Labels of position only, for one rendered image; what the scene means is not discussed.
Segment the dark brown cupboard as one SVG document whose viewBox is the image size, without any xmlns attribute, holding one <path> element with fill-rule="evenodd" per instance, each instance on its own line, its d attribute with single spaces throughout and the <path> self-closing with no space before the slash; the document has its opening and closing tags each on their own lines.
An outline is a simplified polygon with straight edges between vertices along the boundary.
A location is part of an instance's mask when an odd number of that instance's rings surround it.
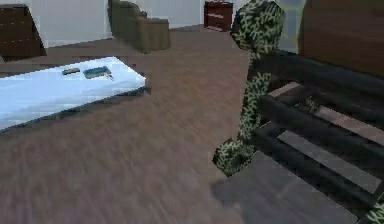
<svg viewBox="0 0 384 224">
<path fill-rule="evenodd" d="M 0 56 L 5 63 L 45 56 L 45 47 L 25 4 L 0 4 Z"/>
</svg>

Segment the reddish brown shelf unit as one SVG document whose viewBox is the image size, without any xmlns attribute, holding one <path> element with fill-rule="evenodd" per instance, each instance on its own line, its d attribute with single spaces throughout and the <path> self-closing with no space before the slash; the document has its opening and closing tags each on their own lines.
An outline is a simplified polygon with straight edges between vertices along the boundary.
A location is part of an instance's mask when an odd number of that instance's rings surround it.
<svg viewBox="0 0 384 224">
<path fill-rule="evenodd" d="M 204 2 L 204 27 L 218 28 L 221 32 L 231 29 L 233 3 L 228 1 Z"/>
</svg>

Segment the teal flat box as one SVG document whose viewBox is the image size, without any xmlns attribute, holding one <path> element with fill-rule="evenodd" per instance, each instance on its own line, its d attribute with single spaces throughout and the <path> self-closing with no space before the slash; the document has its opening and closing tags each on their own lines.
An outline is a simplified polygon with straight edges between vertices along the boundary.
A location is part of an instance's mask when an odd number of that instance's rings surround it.
<svg viewBox="0 0 384 224">
<path fill-rule="evenodd" d="M 107 77 L 111 80 L 114 79 L 114 77 L 112 76 L 112 72 L 109 70 L 107 66 L 87 69 L 83 71 L 83 74 L 87 79 L 93 79 L 93 78 L 102 77 L 102 76 Z"/>
</svg>

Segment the green leaf-patterned lamp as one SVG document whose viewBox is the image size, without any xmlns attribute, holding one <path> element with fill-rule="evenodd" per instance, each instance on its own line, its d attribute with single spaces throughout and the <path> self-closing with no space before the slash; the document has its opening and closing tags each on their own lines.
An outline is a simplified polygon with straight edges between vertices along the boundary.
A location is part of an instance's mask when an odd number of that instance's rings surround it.
<svg viewBox="0 0 384 224">
<path fill-rule="evenodd" d="M 285 12 L 275 0 L 250 0 L 237 12 L 230 35 L 237 46 L 249 52 L 237 138 L 226 140 L 214 151 L 212 162 L 227 177 L 245 168 L 257 151 L 248 143 L 261 126 L 259 100 L 267 94 L 272 74 L 257 70 L 261 59 L 274 51 L 283 30 Z"/>
</svg>

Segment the pale blue low table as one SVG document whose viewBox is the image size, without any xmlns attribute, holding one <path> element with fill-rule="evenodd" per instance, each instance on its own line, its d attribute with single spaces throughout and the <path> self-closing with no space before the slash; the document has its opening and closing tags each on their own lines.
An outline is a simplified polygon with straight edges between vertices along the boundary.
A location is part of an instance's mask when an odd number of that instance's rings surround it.
<svg viewBox="0 0 384 224">
<path fill-rule="evenodd" d="M 87 79 L 83 71 L 107 66 L 107 77 Z M 79 68 L 80 72 L 62 75 Z M 146 78 L 114 56 L 0 78 L 0 132 L 117 95 L 149 88 Z"/>
</svg>

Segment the brown wooden cabinet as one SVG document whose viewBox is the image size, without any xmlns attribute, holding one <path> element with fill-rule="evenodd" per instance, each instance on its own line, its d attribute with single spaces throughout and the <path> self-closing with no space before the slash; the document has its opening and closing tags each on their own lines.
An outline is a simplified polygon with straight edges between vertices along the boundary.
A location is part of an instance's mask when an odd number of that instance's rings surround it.
<svg viewBox="0 0 384 224">
<path fill-rule="evenodd" d="M 299 54 L 384 78 L 384 0 L 306 0 Z"/>
</svg>

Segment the black slatted shelf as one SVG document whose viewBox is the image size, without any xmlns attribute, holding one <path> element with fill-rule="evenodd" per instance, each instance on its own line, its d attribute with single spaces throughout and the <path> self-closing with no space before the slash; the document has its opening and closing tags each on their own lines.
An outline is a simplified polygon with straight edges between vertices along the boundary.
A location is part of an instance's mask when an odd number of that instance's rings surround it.
<svg viewBox="0 0 384 224">
<path fill-rule="evenodd" d="M 286 96 L 262 96 L 260 112 L 271 122 L 251 142 L 296 175 L 358 217 L 356 224 L 384 224 L 384 146 L 318 118 L 294 104 L 309 96 L 321 104 L 384 131 L 384 80 L 276 51 L 255 63 L 260 73 L 297 82 Z M 289 130 L 381 181 L 370 193 L 304 153 L 277 139 Z"/>
</svg>

